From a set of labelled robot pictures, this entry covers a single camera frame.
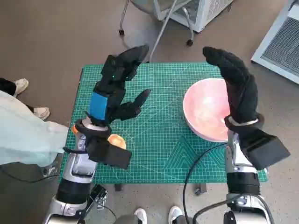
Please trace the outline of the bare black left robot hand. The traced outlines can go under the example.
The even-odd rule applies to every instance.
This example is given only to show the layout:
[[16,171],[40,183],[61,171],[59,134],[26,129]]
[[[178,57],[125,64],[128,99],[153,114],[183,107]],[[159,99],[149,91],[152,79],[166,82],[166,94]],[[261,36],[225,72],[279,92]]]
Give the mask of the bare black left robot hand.
[[114,120],[135,118],[151,93],[142,91],[133,102],[122,103],[125,83],[132,80],[149,51],[148,45],[130,48],[118,55],[108,55],[101,70],[102,78],[93,89],[87,116],[96,126],[108,126]]

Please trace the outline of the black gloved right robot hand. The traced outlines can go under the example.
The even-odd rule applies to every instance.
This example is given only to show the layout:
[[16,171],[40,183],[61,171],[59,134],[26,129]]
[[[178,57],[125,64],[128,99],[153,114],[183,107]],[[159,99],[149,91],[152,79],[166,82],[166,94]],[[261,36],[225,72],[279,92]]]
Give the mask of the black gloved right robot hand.
[[204,47],[206,62],[220,69],[227,86],[230,117],[237,124],[257,120],[257,85],[243,60],[223,49]]

